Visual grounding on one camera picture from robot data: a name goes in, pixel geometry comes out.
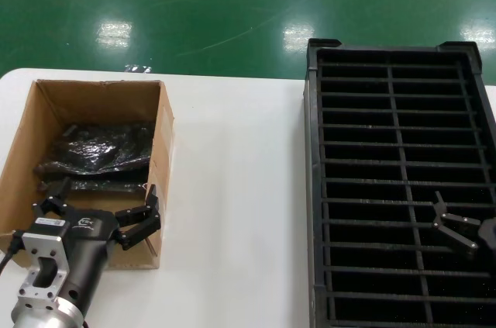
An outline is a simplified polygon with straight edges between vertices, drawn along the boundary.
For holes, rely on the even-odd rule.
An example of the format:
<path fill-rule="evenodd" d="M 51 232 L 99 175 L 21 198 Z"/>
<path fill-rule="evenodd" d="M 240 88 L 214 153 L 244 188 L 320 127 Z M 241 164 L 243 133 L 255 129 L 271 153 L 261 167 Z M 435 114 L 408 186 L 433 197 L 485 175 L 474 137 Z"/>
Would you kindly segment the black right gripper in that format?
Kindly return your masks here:
<path fill-rule="evenodd" d="M 433 204 L 435 219 L 432 228 L 444 239 L 446 245 L 454 252 L 472 261 L 479 246 L 475 238 L 478 236 L 484 248 L 494 253 L 496 250 L 496 219 L 486 219 L 482 223 L 478 219 L 459 216 L 448 212 L 447 205 L 439 191 L 436 191 L 437 202 Z"/>

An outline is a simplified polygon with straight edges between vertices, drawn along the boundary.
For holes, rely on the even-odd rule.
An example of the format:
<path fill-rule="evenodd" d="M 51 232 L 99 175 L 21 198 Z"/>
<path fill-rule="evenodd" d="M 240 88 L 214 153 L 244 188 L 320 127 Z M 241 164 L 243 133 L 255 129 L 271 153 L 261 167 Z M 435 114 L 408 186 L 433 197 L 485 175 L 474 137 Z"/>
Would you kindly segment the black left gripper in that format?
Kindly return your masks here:
<path fill-rule="evenodd" d="M 157 187 L 151 185 L 143 205 L 115 215 L 99 209 L 72 209 L 67 204 L 71 185 L 69 177 L 54 182 L 46 197 L 33 203 L 33 213 L 35 219 L 54 213 L 69 222 L 69 273 L 60 296 L 87 312 L 116 240 L 123 250 L 129 250 L 157 232 L 161 228 L 160 205 Z"/>

